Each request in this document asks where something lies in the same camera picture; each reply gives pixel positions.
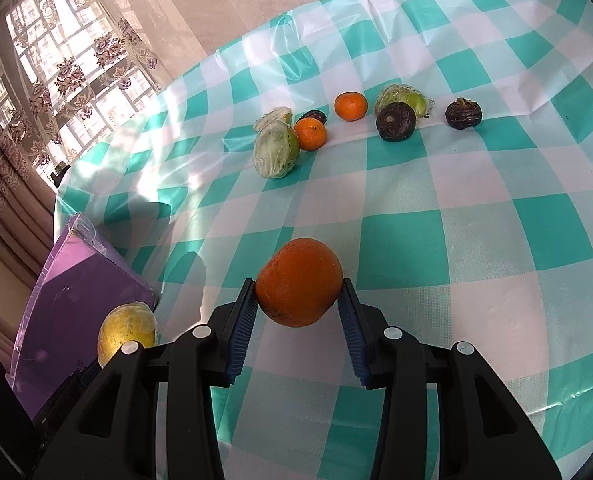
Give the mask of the large orange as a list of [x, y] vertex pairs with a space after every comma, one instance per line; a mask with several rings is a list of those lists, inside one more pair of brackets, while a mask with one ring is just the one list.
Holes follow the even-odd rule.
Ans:
[[319, 321], [341, 291], [343, 269], [326, 244], [295, 238], [284, 244], [258, 273], [255, 295], [263, 312], [287, 327]]

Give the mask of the small dark wrinkled fruit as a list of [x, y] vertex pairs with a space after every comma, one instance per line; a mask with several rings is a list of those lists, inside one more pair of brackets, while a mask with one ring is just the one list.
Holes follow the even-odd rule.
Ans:
[[322, 125], [325, 125], [327, 122], [327, 115], [321, 110], [309, 110], [308, 112], [304, 113], [300, 118], [298, 118], [297, 122], [300, 122], [304, 119], [316, 119], [318, 122], [321, 122]]

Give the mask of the window with lattice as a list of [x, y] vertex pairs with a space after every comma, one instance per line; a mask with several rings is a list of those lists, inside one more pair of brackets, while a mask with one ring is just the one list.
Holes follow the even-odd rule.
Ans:
[[102, 0], [0, 1], [0, 124], [50, 186], [153, 99], [159, 66]]

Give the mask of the far mandarin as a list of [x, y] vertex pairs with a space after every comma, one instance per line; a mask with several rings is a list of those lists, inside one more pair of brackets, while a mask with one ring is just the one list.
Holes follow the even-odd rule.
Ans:
[[345, 122], [357, 122], [368, 112], [368, 101], [360, 92], [343, 92], [334, 100], [334, 111]]

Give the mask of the mandarin beside melon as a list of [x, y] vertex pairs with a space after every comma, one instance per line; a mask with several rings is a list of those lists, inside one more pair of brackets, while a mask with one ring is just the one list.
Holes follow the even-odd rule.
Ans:
[[321, 146], [324, 146], [327, 143], [327, 129], [317, 118], [301, 118], [294, 125], [294, 130], [298, 138], [299, 147], [304, 151], [317, 151]]

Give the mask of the wrapped yellow pear half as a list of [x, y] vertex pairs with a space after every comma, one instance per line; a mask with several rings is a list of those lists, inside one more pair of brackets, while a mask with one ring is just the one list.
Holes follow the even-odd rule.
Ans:
[[290, 107], [287, 106], [278, 106], [275, 107], [270, 112], [264, 114], [261, 118], [258, 118], [256, 122], [254, 122], [253, 129], [256, 132], [260, 132], [269, 124], [273, 122], [285, 122], [289, 126], [292, 125], [292, 117], [293, 112]]

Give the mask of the teal white checkered tablecloth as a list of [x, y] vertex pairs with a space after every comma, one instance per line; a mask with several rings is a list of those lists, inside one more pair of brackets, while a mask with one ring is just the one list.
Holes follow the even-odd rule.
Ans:
[[[406, 141], [381, 89], [434, 101]], [[368, 112], [345, 122], [343, 92]], [[483, 119], [457, 130], [458, 98]], [[328, 140], [264, 179], [254, 122], [327, 115]], [[564, 478], [593, 451], [593, 4], [322, 0], [205, 58], [80, 157], [54, 224], [82, 212], [159, 287], [160, 341], [237, 297], [288, 240], [339, 257], [362, 301], [435, 346], [472, 342]]]

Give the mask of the wrapped green apple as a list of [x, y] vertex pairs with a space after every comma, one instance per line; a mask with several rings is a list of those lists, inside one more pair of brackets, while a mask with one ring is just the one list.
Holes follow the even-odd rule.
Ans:
[[379, 115], [389, 104], [400, 102], [409, 105], [418, 118], [428, 118], [434, 101], [409, 84], [393, 82], [383, 87], [375, 100], [374, 114]]

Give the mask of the dark passion fruit far right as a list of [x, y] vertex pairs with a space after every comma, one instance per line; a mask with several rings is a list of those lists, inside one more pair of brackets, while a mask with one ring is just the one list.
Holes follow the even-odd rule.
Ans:
[[445, 117], [451, 128], [463, 130], [479, 125], [483, 119], [483, 112], [475, 101], [458, 98], [447, 106]]

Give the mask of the large green melon half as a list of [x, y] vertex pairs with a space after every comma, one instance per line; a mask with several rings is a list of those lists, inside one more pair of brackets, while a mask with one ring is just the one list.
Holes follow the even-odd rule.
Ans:
[[281, 179], [293, 170], [299, 157], [294, 129], [282, 120], [269, 122], [257, 133], [253, 164], [264, 179]]

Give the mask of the yellow wrapped fruit in box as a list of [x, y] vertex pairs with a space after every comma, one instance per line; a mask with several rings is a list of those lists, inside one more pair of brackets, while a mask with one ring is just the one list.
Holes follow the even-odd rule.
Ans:
[[144, 348], [155, 345], [155, 316], [143, 302], [122, 304], [106, 315], [97, 338], [99, 365], [105, 367], [127, 341], [137, 341]]

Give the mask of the floral lace curtain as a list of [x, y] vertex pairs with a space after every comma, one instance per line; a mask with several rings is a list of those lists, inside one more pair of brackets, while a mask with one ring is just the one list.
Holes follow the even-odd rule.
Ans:
[[173, 0], [0, 0], [0, 276], [31, 287], [54, 177], [205, 51]]

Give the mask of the purple plastic box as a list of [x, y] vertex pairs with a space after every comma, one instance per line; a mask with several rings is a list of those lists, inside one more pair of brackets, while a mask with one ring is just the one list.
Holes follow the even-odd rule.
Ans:
[[10, 385], [28, 416], [97, 359], [104, 318], [133, 301], [154, 309], [158, 295], [84, 214], [74, 214], [39, 274], [13, 345]]

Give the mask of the dark round passion fruit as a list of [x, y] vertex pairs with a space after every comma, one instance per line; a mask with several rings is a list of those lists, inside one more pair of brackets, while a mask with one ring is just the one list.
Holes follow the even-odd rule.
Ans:
[[415, 131], [417, 116], [413, 108], [404, 102], [393, 102], [377, 114], [377, 132], [386, 142], [406, 141]]

